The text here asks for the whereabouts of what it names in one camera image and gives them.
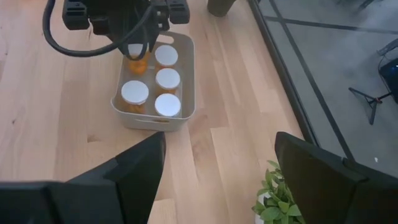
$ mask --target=green plant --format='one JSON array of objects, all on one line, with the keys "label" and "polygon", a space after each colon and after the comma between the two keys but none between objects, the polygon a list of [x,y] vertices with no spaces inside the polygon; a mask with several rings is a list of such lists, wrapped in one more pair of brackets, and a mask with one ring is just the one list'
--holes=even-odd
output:
[{"label": "green plant", "polygon": [[274,171],[266,171],[266,179],[262,181],[263,189],[259,190],[257,196],[267,194],[263,202],[256,202],[252,210],[258,214],[264,224],[304,224],[303,216],[294,202],[289,188],[278,163],[268,161]]}]

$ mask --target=light wood surface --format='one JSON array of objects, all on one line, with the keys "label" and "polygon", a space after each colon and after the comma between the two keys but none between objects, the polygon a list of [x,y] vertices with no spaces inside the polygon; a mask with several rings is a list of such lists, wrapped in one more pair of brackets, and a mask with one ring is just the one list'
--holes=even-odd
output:
[{"label": "light wood surface", "polygon": [[[251,206],[275,159],[277,131],[301,136],[252,12],[238,0],[225,18],[188,0],[191,22],[172,30],[195,41],[197,111],[167,133],[164,174],[151,223],[253,223]],[[0,0],[0,179],[68,180],[153,131],[122,127],[110,99],[118,51],[71,58],[42,36],[45,0]],[[60,45],[108,44],[91,29],[68,31],[52,18]]]}]

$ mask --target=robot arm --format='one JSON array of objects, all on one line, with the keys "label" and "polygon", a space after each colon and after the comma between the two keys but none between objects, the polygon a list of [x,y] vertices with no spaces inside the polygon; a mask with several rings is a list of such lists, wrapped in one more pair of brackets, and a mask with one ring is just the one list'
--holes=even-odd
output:
[{"label": "robot arm", "polygon": [[92,57],[118,48],[129,57],[128,44],[143,44],[141,59],[147,46],[152,51],[160,31],[173,24],[186,24],[190,12],[186,0],[65,0],[62,18],[69,30],[93,26],[93,33],[105,35],[112,44],[89,51],[68,50],[59,46],[50,32],[50,16],[55,0],[48,0],[43,15],[43,31],[47,42],[57,51],[72,57]]}]

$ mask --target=orange liquid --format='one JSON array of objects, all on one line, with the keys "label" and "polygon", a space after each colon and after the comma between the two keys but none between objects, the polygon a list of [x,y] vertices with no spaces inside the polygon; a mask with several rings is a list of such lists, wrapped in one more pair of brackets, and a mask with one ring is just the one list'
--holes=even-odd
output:
[{"label": "orange liquid", "polygon": [[163,89],[163,88],[160,87],[160,86],[157,86],[156,95],[157,95],[157,96],[160,96],[161,94],[164,94],[164,93],[170,93],[170,94],[173,94],[173,95],[174,95],[176,91],[177,91],[176,88],[173,89],[173,90],[166,90],[166,89]]},{"label": "orange liquid", "polygon": [[129,65],[128,65],[130,71],[136,75],[143,75],[146,72],[146,70],[148,69],[149,57],[150,57],[150,52],[147,52],[145,54],[144,58],[139,61],[130,60]]},{"label": "orange liquid", "polygon": [[171,65],[171,66],[163,66],[163,65],[161,65],[161,64],[159,64],[159,63],[156,63],[156,67],[155,67],[156,73],[157,73],[159,70],[163,69],[163,68],[174,68],[174,65]]},{"label": "orange liquid", "polygon": [[163,120],[163,119],[156,119],[154,120],[155,122],[159,122],[159,123],[168,123],[169,121],[167,120]]},{"label": "orange liquid", "polygon": [[145,114],[145,103],[141,104],[141,105],[131,105],[129,104],[129,106],[127,107],[128,111],[130,113],[137,113],[137,114]]}]

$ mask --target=tripod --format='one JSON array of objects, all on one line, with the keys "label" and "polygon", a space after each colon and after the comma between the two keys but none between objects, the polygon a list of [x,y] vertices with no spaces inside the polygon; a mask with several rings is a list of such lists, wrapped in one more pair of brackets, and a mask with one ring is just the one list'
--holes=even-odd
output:
[{"label": "tripod", "polygon": [[383,103],[383,101],[381,101],[382,99],[384,99],[387,96],[392,95],[392,92],[389,92],[389,93],[384,94],[384,95],[382,95],[380,97],[373,97],[373,96],[369,96],[369,95],[367,95],[367,94],[365,94],[365,93],[363,93],[361,91],[358,91],[358,90],[356,90],[354,88],[351,88],[351,87],[349,87],[348,90],[351,91],[354,94],[356,93],[356,94],[359,94],[359,95],[365,97],[365,100],[368,102],[368,105],[372,108],[372,114],[371,114],[371,117],[369,118],[369,124],[371,124],[371,125],[373,125],[373,122],[374,122],[374,117],[376,115],[377,105]]}]

